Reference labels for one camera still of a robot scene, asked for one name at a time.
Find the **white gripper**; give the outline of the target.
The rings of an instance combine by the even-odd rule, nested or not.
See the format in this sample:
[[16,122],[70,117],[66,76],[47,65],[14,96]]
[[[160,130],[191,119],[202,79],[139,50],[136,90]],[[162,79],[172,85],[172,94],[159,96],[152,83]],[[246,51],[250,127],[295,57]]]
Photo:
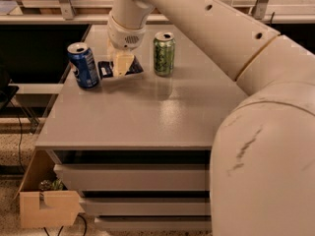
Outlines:
[[108,61],[113,62],[113,75],[115,77],[124,76],[130,69],[133,61],[134,54],[127,49],[133,50],[138,48],[145,35],[145,29],[126,29],[120,26],[109,15],[107,24],[107,56]]

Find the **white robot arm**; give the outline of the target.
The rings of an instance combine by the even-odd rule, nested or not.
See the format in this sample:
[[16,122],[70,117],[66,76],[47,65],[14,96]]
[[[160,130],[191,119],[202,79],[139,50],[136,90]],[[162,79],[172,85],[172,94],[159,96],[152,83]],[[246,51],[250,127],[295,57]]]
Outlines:
[[314,56],[219,0],[114,0],[112,42],[158,9],[246,93],[210,166],[214,236],[315,236]]

